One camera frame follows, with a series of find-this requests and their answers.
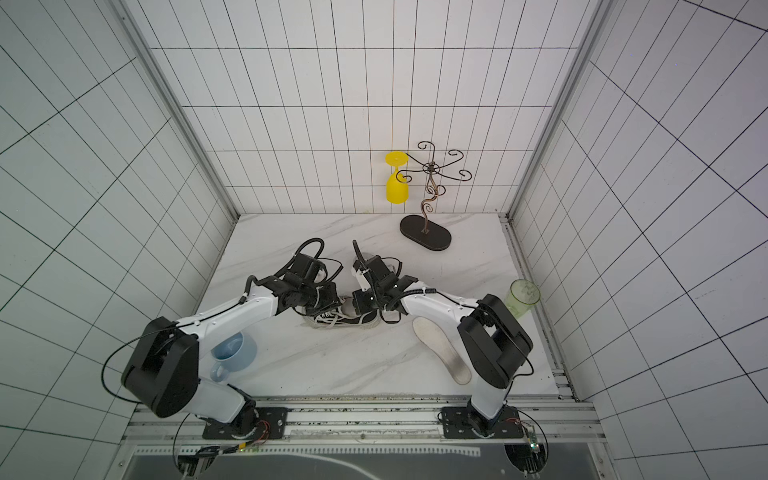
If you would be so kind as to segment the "black white sneaker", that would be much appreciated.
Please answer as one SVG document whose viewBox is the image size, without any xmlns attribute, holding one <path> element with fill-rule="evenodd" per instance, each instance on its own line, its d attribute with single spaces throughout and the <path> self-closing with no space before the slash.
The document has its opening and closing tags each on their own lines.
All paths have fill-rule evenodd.
<svg viewBox="0 0 768 480">
<path fill-rule="evenodd" d="M 358 315 L 351 297 L 343 298 L 340 304 L 321 313 L 310 313 L 306 308 L 299 308 L 298 313 L 312 328 L 316 329 L 372 328 L 380 323 L 380 319 L 375 313 Z"/>
</svg>

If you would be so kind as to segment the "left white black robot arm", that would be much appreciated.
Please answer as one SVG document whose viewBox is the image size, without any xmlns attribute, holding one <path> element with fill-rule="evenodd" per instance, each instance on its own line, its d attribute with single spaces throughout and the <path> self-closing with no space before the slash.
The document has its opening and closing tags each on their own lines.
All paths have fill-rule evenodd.
<svg viewBox="0 0 768 480">
<path fill-rule="evenodd" d="M 334 279 L 317 256 L 295 254 L 278 272 L 246 280 L 243 293 L 207 312 L 178 321 L 152 320 L 137 339 L 122 386 L 160 418 L 179 412 L 231 423 L 246 396 L 200 373 L 215 347 L 258 321 L 285 310 L 321 312 L 340 304 Z"/>
</svg>

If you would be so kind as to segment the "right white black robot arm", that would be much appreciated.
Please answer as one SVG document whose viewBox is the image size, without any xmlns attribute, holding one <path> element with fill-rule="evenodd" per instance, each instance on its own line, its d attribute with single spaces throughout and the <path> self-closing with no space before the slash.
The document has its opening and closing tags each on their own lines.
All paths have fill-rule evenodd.
<svg viewBox="0 0 768 480">
<path fill-rule="evenodd" d="M 493 294 L 479 300 L 449 295 L 413 276 L 400 277 L 378 255 L 358 257 L 353 272 L 360 284 L 353 293 L 358 315 L 425 318 L 443 333 L 459 336 L 459 358 L 469 361 L 476 380 L 469 409 L 487 422 L 496 420 L 533 350 L 530 336 L 503 301 Z"/>
</svg>

